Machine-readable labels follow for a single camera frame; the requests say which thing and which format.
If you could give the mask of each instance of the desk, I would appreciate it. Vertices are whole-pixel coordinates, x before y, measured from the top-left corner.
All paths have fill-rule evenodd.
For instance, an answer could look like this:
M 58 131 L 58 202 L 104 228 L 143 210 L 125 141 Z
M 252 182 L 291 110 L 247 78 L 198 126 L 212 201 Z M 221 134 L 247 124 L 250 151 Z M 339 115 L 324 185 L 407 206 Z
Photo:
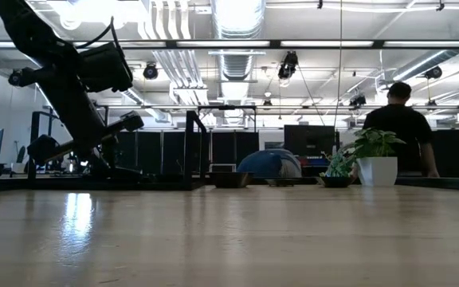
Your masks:
M 459 286 L 459 191 L 0 192 L 0 286 Z

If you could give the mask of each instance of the table surface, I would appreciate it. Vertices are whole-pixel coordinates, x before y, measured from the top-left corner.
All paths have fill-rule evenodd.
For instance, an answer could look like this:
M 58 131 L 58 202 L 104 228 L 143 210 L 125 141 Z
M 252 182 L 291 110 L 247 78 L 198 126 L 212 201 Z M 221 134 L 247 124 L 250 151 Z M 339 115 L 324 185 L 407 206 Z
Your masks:
M 0 286 L 459 286 L 459 191 L 0 192 Z

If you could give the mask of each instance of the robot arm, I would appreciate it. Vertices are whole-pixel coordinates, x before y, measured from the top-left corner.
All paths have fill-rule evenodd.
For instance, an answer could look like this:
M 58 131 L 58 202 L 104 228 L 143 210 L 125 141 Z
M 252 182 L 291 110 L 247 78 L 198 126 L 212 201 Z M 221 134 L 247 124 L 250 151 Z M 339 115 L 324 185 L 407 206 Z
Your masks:
M 131 70 L 119 46 L 108 43 L 79 53 L 72 44 L 57 37 L 25 0 L 0 0 L 0 17 L 16 48 L 41 66 L 37 70 L 15 70 L 9 82 L 22 87 L 38 84 L 73 138 L 71 143 L 54 148 L 31 143 L 28 153 L 39 163 L 72 149 L 83 160 L 88 159 L 94 147 L 113 140 L 117 132 L 143 126 L 134 112 L 106 127 L 88 98 L 87 91 L 125 91 L 132 86 Z

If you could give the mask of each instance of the black t-shirt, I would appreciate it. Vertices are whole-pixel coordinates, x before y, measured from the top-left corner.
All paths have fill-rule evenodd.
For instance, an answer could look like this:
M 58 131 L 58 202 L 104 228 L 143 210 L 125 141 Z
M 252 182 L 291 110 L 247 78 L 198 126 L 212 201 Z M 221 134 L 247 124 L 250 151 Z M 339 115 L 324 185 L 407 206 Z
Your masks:
M 431 128 L 426 118 L 412 108 L 402 104 L 389 104 L 370 112 L 364 128 L 376 128 L 395 132 L 406 144 L 394 144 L 392 148 L 398 157 L 400 171 L 422 171 L 419 144 L 432 140 Z

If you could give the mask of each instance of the black robotic arm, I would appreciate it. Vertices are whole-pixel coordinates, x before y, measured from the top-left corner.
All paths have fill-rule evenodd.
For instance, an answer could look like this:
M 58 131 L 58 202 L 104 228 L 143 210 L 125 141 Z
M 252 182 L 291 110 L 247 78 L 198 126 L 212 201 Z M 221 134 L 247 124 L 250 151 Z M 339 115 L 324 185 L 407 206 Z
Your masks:
M 132 86 L 131 70 L 118 45 L 108 43 L 79 53 L 71 43 L 57 37 L 25 0 L 0 0 L 0 17 L 16 48 L 40 66 L 14 70 L 9 82 L 22 87 L 38 84 L 73 138 L 58 145 L 41 136 L 31 143 L 28 153 L 39 164 L 72 150 L 82 160 L 100 159 L 96 146 L 115 142 L 116 133 L 122 129 L 134 131 L 143 126 L 140 116 L 131 112 L 106 127 L 88 98 L 87 92 L 108 88 L 125 91 Z M 108 162 L 114 169 L 112 160 Z

